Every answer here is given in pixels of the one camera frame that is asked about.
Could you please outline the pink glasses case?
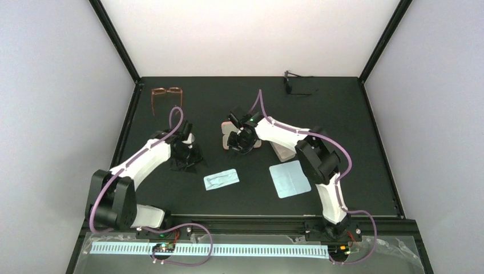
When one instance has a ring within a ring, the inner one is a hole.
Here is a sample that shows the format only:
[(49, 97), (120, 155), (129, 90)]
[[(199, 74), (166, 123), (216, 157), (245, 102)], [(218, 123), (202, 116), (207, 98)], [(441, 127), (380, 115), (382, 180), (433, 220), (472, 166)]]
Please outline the pink glasses case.
[(261, 147), (261, 140), (256, 134), (257, 124), (245, 122), (241, 128), (237, 128), (232, 122), (223, 122), (221, 131), (223, 134), (223, 148), (235, 150), (246, 154), (253, 148)]

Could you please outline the grey glasses case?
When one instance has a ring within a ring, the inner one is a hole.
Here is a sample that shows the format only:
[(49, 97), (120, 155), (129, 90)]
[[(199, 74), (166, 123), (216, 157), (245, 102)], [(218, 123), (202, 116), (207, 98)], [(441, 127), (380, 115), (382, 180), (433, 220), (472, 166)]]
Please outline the grey glasses case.
[(269, 142), (276, 153), (276, 156), (280, 162), (286, 162), (293, 159), (296, 156), (295, 142)]

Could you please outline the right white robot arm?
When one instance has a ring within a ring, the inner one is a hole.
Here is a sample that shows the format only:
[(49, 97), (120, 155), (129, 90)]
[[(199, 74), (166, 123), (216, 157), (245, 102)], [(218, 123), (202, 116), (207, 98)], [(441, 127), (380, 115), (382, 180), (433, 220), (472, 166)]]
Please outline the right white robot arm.
[(310, 184), (316, 186), (322, 204), (322, 228), (332, 239), (342, 238), (348, 231), (350, 214), (342, 198), (338, 168), (341, 159), (324, 144), (321, 127), (311, 130), (281, 123), (262, 113), (232, 110), (229, 121), (236, 127), (229, 133), (227, 146), (246, 153), (258, 140), (268, 141), (294, 152), (302, 172)]

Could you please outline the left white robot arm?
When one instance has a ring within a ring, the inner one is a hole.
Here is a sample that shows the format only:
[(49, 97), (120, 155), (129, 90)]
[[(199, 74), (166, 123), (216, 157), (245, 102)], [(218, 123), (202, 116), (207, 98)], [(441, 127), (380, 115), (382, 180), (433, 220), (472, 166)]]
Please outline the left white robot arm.
[(97, 225), (106, 231), (129, 228), (160, 228), (166, 212), (141, 205), (136, 190), (143, 180), (163, 163), (172, 171), (195, 172), (203, 161), (195, 142), (192, 123), (185, 120), (171, 131), (157, 131), (146, 144), (122, 164), (110, 170), (97, 170), (91, 178), (86, 204), (86, 220), (93, 233)]

